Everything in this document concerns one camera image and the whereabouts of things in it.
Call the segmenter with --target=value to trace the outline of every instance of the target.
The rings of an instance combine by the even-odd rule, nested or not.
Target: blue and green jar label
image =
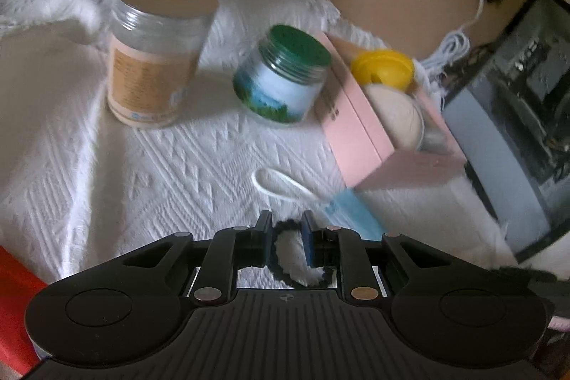
[[[250,110],[285,124],[302,121],[323,87],[322,83],[302,85],[284,78],[254,56],[238,68],[233,85]]]

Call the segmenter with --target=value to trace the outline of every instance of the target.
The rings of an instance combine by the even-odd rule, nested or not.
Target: white strap
[[[272,190],[269,190],[266,187],[263,187],[259,183],[259,179],[257,178],[258,173],[260,171],[267,171],[267,172],[275,174],[282,181],[284,181],[288,184],[291,184],[292,186],[295,186],[297,189],[299,189],[301,192],[303,192],[307,197],[309,197],[312,201],[315,201],[315,202],[323,202],[324,201],[321,197],[319,197],[318,195],[311,192],[307,187],[305,187],[303,184],[298,183],[295,179],[290,178],[284,172],[275,170],[273,168],[260,168],[260,169],[252,172],[252,182],[253,182],[253,185],[255,186],[255,188],[257,190],[259,190],[259,192],[265,193],[265,195],[267,195],[267,196],[277,198],[278,200],[283,200],[285,202],[298,202],[300,200],[299,198],[291,197],[288,195],[282,195],[280,193],[273,192]]]

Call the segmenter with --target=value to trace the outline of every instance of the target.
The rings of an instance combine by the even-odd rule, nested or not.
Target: green lid
[[[331,54],[311,35],[288,25],[275,25],[269,39],[283,56],[304,66],[330,66]]]

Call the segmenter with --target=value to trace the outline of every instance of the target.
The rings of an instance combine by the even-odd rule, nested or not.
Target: jar label
[[[135,122],[160,122],[179,109],[196,73],[199,52],[151,54],[112,37],[108,101],[115,112]]]
[[[323,87],[322,83],[303,85],[278,75],[255,54],[239,67],[233,85],[249,109],[280,123],[300,122]]]

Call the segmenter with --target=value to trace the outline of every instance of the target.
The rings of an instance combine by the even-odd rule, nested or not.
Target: blue tag
[[[382,240],[384,229],[352,189],[336,195],[323,208],[332,225],[347,227],[360,234],[363,240]]]

